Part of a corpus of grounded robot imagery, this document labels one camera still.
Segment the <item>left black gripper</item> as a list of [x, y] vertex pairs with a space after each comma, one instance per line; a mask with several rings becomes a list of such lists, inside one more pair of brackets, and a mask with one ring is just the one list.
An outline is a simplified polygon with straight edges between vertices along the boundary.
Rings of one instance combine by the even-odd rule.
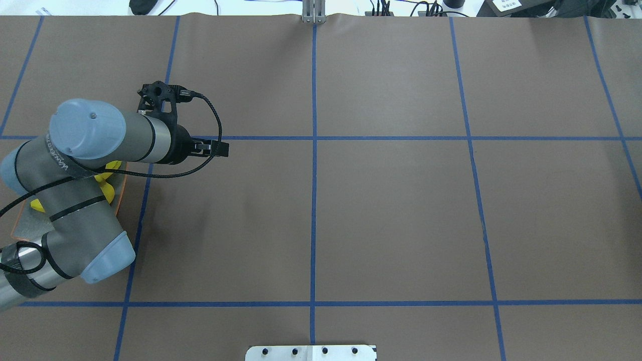
[[230, 144], [223, 141], [200, 141], [191, 137], [181, 125], [172, 133], [168, 164], [175, 165], [187, 157], [229, 157]]

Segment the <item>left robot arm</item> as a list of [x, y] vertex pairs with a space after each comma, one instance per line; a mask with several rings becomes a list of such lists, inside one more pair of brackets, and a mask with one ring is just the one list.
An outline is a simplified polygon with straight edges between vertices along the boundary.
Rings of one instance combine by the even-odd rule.
[[51, 229], [2, 247], [2, 312], [32, 301], [68, 280], [90, 285], [129, 267], [136, 252], [96, 176], [112, 161], [178, 164], [187, 157], [211, 162], [221, 148], [222, 120], [206, 96], [217, 126], [216, 138], [194, 138], [174, 112], [136, 113], [110, 103], [76, 98], [64, 101], [48, 131], [23, 142], [2, 160], [2, 181], [18, 198], [2, 209], [39, 199]]

